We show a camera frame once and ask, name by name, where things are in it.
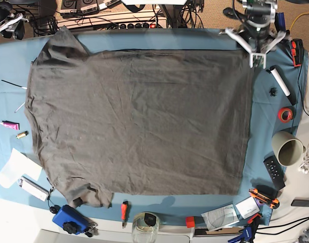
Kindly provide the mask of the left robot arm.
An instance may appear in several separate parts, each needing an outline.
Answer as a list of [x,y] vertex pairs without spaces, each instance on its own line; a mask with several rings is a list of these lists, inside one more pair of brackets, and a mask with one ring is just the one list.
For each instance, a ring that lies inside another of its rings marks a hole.
[[249,55],[249,66],[266,68],[267,54],[276,49],[276,45],[288,37],[285,27],[274,32],[270,26],[276,24],[277,1],[239,1],[244,13],[235,9],[235,1],[231,8],[225,8],[223,14],[240,21],[238,29],[225,28],[219,33],[228,35]]

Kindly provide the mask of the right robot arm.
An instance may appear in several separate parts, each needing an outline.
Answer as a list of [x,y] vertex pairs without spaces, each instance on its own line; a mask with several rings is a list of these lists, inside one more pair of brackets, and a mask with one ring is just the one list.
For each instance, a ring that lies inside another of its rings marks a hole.
[[24,23],[29,22],[24,10],[14,9],[9,1],[0,1],[0,35],[3,38],[22,40],[25,35]]

